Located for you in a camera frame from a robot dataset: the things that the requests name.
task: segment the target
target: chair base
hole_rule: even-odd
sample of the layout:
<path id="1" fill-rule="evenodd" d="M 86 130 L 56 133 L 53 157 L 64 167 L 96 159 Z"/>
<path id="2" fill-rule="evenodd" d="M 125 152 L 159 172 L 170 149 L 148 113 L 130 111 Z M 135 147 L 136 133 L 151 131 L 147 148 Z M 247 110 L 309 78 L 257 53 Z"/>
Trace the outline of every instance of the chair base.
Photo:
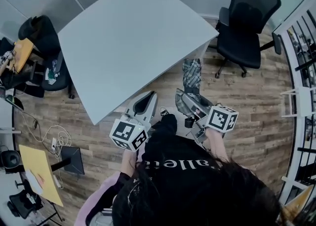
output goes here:
<path id="1" fill-rule="evenodd" d="M 221 67 L 219 68 L 219 70 L 217 71 L 217 73 L 215 74 L 215 78 L 219 78 L 219 76 L 221 75 L 221 72 L 225 66 L 225 64 L 227 63 L 228 59 L 225 58 L 223 61 L 222 61 L 222 64 L 221 64 Z M 241 73 L 241 77 L 245 78 L 247 76 L 247 70 L 244 66 L 242 65 L 239 65 L 240 68 L 243 70 L 243 72 Z"/>

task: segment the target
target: dark hair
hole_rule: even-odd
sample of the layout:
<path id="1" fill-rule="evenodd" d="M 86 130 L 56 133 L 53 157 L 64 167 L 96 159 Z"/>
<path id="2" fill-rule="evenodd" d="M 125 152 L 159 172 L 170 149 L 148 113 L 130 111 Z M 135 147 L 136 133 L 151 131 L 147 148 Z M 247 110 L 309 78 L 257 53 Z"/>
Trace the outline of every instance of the dark hair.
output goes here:
<path id="1" fill-rule="evenodd" d="M 114 226 L 277 226 L 281 207 L 275 194 L 250 170 L 233 161 L 216 161 L 220 167 L 210 169 L 207 188 L 201 187 L 196 197 L 188 196 L 189 207 L 179 204 L 181 208 L 172 211 L 164 209 L 168 201 L 154 184 L 159 169 L 149 174 L 140 163 L 113 203 Z"/>

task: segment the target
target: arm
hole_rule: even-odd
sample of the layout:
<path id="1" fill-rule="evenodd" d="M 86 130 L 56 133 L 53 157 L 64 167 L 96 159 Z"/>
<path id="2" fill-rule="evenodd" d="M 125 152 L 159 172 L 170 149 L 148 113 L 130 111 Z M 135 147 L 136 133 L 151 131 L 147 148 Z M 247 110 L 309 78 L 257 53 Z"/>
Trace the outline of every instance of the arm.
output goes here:
<path id="1" fill-rule="evenodd" d="M 207 140 L 205 140 L 204 143 L 209 143 L 209 148 L 212 154 L 223 161 L 229 161 L 222 134 L 212 128 L 207 128 L 205 134 L 207 136 Z"/>
<path id="2" fill-rule="evenodd" d="M 125 150 L 123 153 L 122 165 L 120 171 L 132 177 L 135 170 L 136 153 Z"/>

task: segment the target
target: person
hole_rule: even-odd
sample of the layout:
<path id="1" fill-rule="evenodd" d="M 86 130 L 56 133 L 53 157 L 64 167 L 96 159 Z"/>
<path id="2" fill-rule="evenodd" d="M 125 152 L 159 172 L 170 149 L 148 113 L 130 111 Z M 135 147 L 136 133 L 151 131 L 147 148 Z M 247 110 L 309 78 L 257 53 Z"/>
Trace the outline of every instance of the person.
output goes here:
<path id="1" fill-rule="evenodd" d="M 124 151 L 120 173 L 85 202 L 76 226 L 283 224 L 275 194 L 229 159 L 220 132 L 207 128 L 198 145 L 176 136 L 173 114 L 160 115 L 149 141 Z"/>

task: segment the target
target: wooden floor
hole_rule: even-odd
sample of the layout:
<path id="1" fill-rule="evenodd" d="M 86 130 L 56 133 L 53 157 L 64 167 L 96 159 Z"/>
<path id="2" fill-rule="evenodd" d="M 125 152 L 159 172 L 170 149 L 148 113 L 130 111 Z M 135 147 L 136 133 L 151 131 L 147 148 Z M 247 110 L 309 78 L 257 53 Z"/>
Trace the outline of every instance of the wooden floor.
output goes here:
<path id="1" fill-rule="evenodd" d="M 271 39 L 268 29 L 260 35 L 261 44 Z M 293 140 L 293 120 L 280 118 L 279 94 L 292 88 L 286 57 L 284 54 L 275 54 L 271 48 L 262 52 L 261 68 L 249 69 L 246 78 L 241 77 L 241 69 L 237 65 L 228 64 L 221 77 L 215 79 L 220 60 L 222 57 L 216 52 L 205 54 L 200 93 L 213 103 L 221 102 L 239 111 L 234 130 L 224 138 L 228 154 L 236 162 L 253 170 L 278 192 L 282 185 L 280 178 L 286 174 Z M 185 136 L 188 132 L 184 127 L 185 117 L 175 108 L 175 91 L 177 87 L 183 88 L 182 77 L 182 64 L 178 64 L 149 84 L 144 91 L 154 90 L 158 93 L 158 108 L 165 106 L 176 114 L 178 134 Z M 123 150 L 110 141 L 109 132 L 124 107 L 118 108 L 117 112 L 93 126 L 77 94 L 73 100 L 68 99 L 66 90 L 46 92 L 44 99 L 26 94 L 17 97 L 23 102 L 25 111 L 39 120 L 42 136 L 50 126 L 59 124 L 70 133 L 72 145 L 81 148 L 85 175 L 75 176 L 61 170 L 65 186 L 61 195 L 65 207 L 57 207 L 66 219 L 63 224 L 72 226 L 84 201 L 119 169 Z M 33 120 L 28 116 L 26 120 L 31 127 Z M 22 130 L 22 134 L 16 136 L 17 143 L 43 149 L 41 143 L 36 142 L 29 133 L 19 112 L 15 113 L 15 127 Z M 52 128 L 48 133 L 44 141 L 48 147 L 52 138 L 57 138 L 59 130 Z M 39 139 L 38 129 L 33 132 Z M 51 163 L 56 161 L 52 155 L 49 157 Z M 51 209 L 47 205 L 42 213 L 48 212 Z"/>

